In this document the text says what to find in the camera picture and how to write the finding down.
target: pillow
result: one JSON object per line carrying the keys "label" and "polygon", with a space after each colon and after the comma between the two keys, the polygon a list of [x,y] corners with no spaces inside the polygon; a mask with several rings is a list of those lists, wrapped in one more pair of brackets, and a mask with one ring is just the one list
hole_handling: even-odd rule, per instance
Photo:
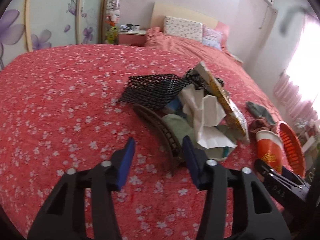
{"label": "pillow", "polygon": [[164,34],[202,41],[202,23],[171,16],[164,17]]}
{"label": "pillow", "polygon": [[220,44],[221,47],[225,47],[229,36],[229,25],[226,25],[222,22],[218,22],[218,25],[217,27],[215,27],[214,30],[222,33],[222,40]]}
{"label": "pillow", "polygon": [[206,25],[203,25],[203,38],[217,43],[221,43],[222,33],[217,32],[213,29],[208,28]]}
{"label": "pillow", "polygon": [[218,41],[210,40],[208,38],[202,38],[202,44],[221,50],[220,42]]}

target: orange paper cup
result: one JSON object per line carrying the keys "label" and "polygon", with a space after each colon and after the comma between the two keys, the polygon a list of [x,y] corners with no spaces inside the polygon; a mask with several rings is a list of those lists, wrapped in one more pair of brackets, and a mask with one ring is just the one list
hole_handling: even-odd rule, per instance
{"label": "orange paper cup", "polygon": [[259,131],[256,134],[258,146],[258,158],[275,169],[278,173],[282,172],[282,139],[271,131]]}

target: black mesh net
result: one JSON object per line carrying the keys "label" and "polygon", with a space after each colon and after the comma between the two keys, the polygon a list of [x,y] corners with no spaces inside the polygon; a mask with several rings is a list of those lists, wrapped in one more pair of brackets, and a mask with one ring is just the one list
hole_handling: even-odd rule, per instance
{"label": "black mesh net", "polygon": [[160,110],[188,84],[188,79],[175,74],[132,76],[119,101]]}

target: floral pillow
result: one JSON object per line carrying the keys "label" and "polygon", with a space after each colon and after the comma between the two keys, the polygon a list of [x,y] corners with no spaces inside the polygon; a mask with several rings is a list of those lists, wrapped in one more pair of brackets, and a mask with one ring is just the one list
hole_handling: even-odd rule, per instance
{"label": "floral pillow", "polygon": [[164,17],[164,33],[170,36],[202,41],[202,23],[171,16]]}

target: red floral bedspread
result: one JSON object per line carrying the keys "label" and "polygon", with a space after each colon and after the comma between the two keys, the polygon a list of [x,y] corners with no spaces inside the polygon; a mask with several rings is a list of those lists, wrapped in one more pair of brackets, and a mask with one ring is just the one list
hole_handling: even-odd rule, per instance
{"label": "red floral bedspread", "polygon": [[[0,204],[26,235],[44,200],[70,167],[94,167],[129,136],[137,143],[127,184],[113,193],[123,239],[195,239],[205,192],[186,168],[174,177],[157,138],[131,105],[116,103],[129,76],[175,73],[198,63],[170,52],[117,45],[58,47],[20,55],[0,74]],[[245,102],[255,91],[236,71],[207,64],[225,82],[250,123]],[[252,166],[256,154],[239,143],[223,163]],[[90,191],[85,206],[90,211]],[[228,212],[232,197],[228,196]],[[227,215],[226,235],[231,232]],[[87,228],[92,236],[92,223]]]}

